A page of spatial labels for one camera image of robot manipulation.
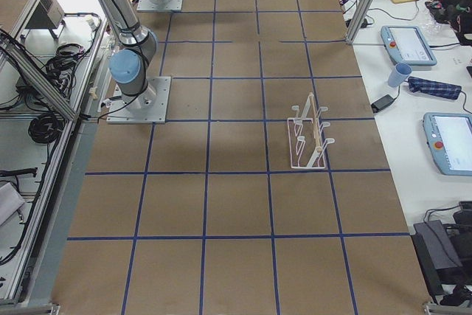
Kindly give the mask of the blue teach pendant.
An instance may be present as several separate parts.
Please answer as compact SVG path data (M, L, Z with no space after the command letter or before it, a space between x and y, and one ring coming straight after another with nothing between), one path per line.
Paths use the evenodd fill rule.
M423 116L427 145L439 171L471 176L471 115L428 112Z
M418 26L382 26L381 39L394 63L435 66L437 59Z

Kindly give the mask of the blue teach pendant far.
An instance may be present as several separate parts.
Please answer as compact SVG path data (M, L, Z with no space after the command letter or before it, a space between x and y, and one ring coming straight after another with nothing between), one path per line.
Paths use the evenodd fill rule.
M435 66L437 59L418 26L382 26L381 39L394 63Z

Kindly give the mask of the blue cup on desk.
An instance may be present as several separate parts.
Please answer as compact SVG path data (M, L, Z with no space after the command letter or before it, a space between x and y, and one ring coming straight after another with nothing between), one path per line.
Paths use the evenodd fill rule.
M407 63L396 63L391 71L387 84L389 87L398 87L401 83L409 78L412 73L412 68Z

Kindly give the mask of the blue teach pendant near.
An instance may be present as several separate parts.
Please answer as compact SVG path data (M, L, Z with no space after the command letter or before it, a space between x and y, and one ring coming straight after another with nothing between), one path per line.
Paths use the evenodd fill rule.
M428 112L423 116L427 145L439 171L471 176L471 115Z

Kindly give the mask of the black desk power brick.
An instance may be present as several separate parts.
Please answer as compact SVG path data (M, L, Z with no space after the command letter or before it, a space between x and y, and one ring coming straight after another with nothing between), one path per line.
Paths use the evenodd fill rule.
M373 103L371 103L370 107L372 109L373 114L377 114L380 111L383 111L385 108L388 108L393 104L395 98L389 94L382 96L381 98L377 99Z

